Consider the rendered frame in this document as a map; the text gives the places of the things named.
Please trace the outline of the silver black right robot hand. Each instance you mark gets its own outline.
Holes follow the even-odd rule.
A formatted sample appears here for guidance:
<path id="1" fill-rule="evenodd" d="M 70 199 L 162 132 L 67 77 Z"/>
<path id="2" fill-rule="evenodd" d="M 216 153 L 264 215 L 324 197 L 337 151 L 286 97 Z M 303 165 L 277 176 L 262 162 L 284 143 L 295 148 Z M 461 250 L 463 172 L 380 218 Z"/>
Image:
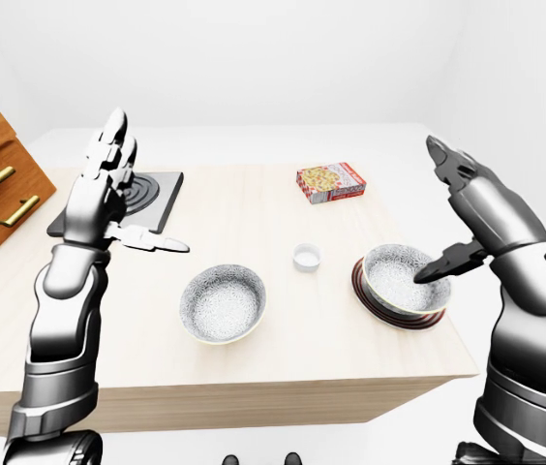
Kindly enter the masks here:
<path id="1" fill-rule="evenodd" d="M 461 275 L 484 260 L 515 248 L 546 242 L 546 229 L 529 205 L 495 173 L 471 155 L 453 150 L 434 136 L 426 138 L 437 178 L 448 186 L 449 204 L 472 232 L 469 243 L 455 243 L 423 266 L 413 281 L 426 284 Z"/>

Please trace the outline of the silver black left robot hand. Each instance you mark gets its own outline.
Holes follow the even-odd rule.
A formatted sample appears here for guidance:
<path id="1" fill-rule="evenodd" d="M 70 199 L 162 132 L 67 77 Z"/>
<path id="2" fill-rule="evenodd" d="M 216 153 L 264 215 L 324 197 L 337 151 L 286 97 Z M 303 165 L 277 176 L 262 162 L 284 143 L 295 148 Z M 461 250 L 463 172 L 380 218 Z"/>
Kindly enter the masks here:
<path id="1" fill-rule="evenodd" d="M 105 250 L 117 239 L 124 246 L 145 251 L 188 253 L 190 247 L 181 241 L 153 234 L 142 226 L 120 225 L 137 157 L 137 141 L 127 134 L 127 128 L 126 112 L 116 108 L 86 148 L 87 164 L 65 207 L 64 240 Z"/>

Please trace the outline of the flat dark stove plate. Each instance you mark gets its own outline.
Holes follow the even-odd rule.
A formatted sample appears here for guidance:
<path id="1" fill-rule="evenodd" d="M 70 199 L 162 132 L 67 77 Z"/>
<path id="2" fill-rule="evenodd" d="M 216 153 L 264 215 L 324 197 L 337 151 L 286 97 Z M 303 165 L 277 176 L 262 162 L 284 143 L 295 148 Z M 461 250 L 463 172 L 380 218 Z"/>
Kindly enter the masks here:
<path id="1" fill-rule="evenodd" d="M 183 180 L 182 171 L 144 172 L 136 173 L 126 189 L 110 188 L 121 193 L 120 203 L 125 206 L 125 215 L 120 223 L 112 221 L 106 238 L 110 238 L 110 233 L 126 233 L 128 227 L 161 233 Z"/>

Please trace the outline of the patterned black white bowl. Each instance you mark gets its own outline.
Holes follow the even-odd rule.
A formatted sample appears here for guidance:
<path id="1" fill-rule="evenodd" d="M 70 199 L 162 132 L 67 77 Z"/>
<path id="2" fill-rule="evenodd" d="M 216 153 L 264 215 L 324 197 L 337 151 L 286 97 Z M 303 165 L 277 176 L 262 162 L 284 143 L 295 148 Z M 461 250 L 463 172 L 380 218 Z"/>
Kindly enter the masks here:
<path id="1" fill-rule="evenodd" d="M 429 315 L 443 310 L 451 298 L 447 278 L 428 284 L 414 282 L 415 274 L 432 258 L 402 244 L 383 244 L 363 258 L 368 293 L 387 310 L 402 316 Z"/>
<path id="2" fill-rule="evenodd" d="M 179 316 L 198 341 L 224 345 L 250 334 L 262 320 L 265 306 L 265 287 L 254 271 L 239 264 L 220 264 L 205 269 L 187 285 Z"/>

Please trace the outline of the plate with red rings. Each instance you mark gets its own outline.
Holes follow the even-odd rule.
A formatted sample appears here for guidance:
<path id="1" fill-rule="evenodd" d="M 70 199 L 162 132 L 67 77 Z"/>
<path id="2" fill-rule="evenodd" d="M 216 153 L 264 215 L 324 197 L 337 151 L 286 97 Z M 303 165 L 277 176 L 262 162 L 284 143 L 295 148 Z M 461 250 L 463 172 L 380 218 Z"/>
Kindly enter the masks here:
<path id="1" fill-rule="evenodd" d="M 367 283 L 362 271 L 363 259 L 359 259 L 353 266 L 351 272 L 351 284 L 353 291 L 359 302 L 378 320 L 381 322 L 397 327 L 399 329 L 420 331 L 427 330 L 437 325 L 446 315 L 446 310 L 443 309 L 438 313 L 428 315 L 416 315 L 410 318 L 402 318 L 395 316 L 392 311 L 389 311 L 379 305 L 367 292 Z"/>

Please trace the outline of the printed red food box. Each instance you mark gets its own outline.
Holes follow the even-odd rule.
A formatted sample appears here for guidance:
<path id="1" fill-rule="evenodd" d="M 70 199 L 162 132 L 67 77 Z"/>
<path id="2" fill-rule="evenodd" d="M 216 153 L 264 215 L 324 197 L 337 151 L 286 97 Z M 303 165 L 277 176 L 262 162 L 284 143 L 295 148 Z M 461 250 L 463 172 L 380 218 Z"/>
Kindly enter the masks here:
<path id="1" fill-rule="evenodd" d="M 296 183 L 310 204 L 362 196 L 367 182 L 348 163 L 299 170 Z"/>

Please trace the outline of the small white ramekin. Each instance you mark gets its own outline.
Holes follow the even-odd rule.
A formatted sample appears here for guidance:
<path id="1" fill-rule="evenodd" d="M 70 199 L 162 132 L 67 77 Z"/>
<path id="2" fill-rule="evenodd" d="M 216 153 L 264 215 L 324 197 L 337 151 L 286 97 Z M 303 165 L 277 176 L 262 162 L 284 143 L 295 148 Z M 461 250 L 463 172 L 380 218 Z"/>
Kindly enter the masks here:
<path id="1" fill-rule="evenodd" d="M 319 268 L 322 254 L 317 245 L 301 243 L 294 247 L 292 260 L 295 268 L 301 272 L 314 272 Z"/>

